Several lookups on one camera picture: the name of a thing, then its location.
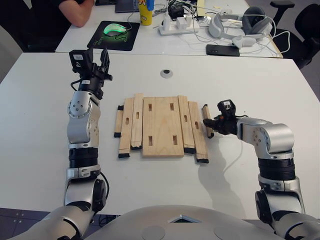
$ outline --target wooden slat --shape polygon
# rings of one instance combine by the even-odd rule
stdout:
[[[126,98],[124,100],[121,138],[120,138],[119,155],[118,155],[120,159],[130,157],[133,110],[134,110],[134,98],[133,97]]]
[[[142,128],[144,157],[184,156],[177,97],[145,97]]]
[[[137,150],[142,148],[142,120],[144,108],[144,94],[137,93],[134,95],[133,115],[132,115],[132,133],[131,149]]]
[[[202,130],[202,121],[199,115],[198,103],[189,101],[189,111],[191,117],[191,126],[196,152],[196,161],[198,163],[209,163],[208,148],[205,142],[204,133]]]
[[[116,119],[115,119],[115,128],[114,128],[114,137],[120,138],[121,137],[121,127],[122,127],[122,118],[124,116],[124,106],[118,106],[116,111]]]
[[[208,104],[205,104],[202,107],[202,114],[204,119],[211,119],[210,111],[208,108]],[[211,127],[205,127],[206,128],[206,134],[209,139],[212,139],[214,137],[214,130]]]
[[[196,152],[196,149],[195,149],[194,135],[191,127],[188,98],[186,96],[179,95],[178,101],[179,101],[180,122],[181,122],[182,139],[183,139],[183,150],[185,153],[194,154]]]

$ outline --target smartphone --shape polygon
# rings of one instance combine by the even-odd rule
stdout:
[[[115,5],[116,3],[117,3],[117,0],[96,0],[95,1],[96,6]]]
[[[217,55],[217,56],[231,56],[239,57],[239,48],[236,46],[222,46],[222,45],[212,45],[208,44],[205,46],[205,53],[207,55]]]

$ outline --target desk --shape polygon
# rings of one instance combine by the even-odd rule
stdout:
[[[156,4],[165,3],[166,1],[159,0],[155,1]],[[210,0],[206,1],[205,6],[219,6],[221,8],[229,8],[233,10],[234,14],[243,14],[248,8],[248,4],[244,0],[229,0],[226,1],[229,4],[221,5],[219,0]],[[131,13],[115,13],[115,6],[93,6],[91,16],[88,22],[81,28],[76,26],[71,26],[61,43],[56,49],[58,53],[69,53],[74,49],[87,49],[87,44],[95,33],[97,27],[101,21],[118,21],[126,22],[128,16]],[[213,42],[200,42],[194,34],[182,34],[182,35],[170,35],[170,36],[161,36],[159,34],[157,27],[163,21],[164,14],[159,14],[155,16],[152,20],[152,25],[143,26],[140,25],[138,34],[136,36],[134,46],[132,51],[117,51],[110,50],[110,53],[113,54],[144,54],[144,55],[198,55],[206,56],[206,45],[215,44]],[[134,13],[129,19],[130,22],[139,23],[140,15],[138,12]],[[242,32],[241,29],[230,29],[229,34],[240,35]],[[201,28],[198,33],[199,36],[210,38],[208,28]],[[231,40],[217,39],[216,41],[219,45],[230,45]],[[268,38],[264,38],[261,44],[265,45],[269,43]],[[268,47],[273,51],[279,52],[277,47],[271,42]],[[243,47],[240,50],[241,56],[247,57],[276,57],[275,53],[272,53],[266,47],[260,51],[261,46],[255,44],[252,47]],[[95,53],[101,53],[101,49],[95,49]]]
[[[142,63],[145,71],[139,70]],[[162,69],[173,76],[162,78]],[[110,195],[101,213],[178,204],[257,219],[257,157],[251,145],[233,135],[206,139],[209,164],[195,164],[191,155],[142,158],[139,151],[118,159],[119,138],[113,138],[117,106],[144,93],[188,96],[199,107],[208,104],[212,116],[220,113],[219,101],[232,99],[237,115],[287,124],[295,136],[306,212],[320,217],[320,104],[292,60],[111,54],[109,73],[113,81],[105,83],[100,104],[99,163]],[[67,104],[73,95],[70,83],[78,78],[67,53],[23,53],[1,83],[0,208],[52,211],[63,204]]]

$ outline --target gaming mouse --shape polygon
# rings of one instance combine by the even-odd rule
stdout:
[[[124,26],[117,23],[111,23],[105,27],[103,33],[109,37],[112,37],[125,33],[126,31],[127,29]]]

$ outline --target person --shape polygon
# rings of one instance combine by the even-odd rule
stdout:
[[[62,39],[73,24],[83,27],[95,0],[31,0],[40,35]]]

